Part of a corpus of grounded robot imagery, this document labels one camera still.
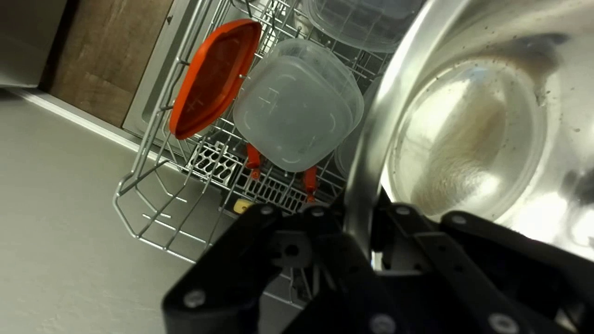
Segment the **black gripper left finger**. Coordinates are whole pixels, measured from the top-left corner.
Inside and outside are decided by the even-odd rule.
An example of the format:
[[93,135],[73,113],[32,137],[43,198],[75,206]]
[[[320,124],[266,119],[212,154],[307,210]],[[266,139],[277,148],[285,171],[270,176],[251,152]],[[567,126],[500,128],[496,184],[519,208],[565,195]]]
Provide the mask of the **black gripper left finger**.
[[166,334],[259,334],[262,295],[287,267],[320,269],[325,286],[281,334],[372,332],[372,267],[338,217],[253,206],[168,291]]

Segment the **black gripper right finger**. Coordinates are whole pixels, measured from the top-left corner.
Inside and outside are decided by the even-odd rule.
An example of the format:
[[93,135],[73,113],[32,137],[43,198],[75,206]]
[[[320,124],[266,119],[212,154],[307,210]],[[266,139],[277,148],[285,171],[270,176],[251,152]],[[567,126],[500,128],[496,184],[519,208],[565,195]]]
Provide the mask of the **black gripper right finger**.
[[372,245],[457,334],[594,334],[594,263],[467,211],[376,210]]

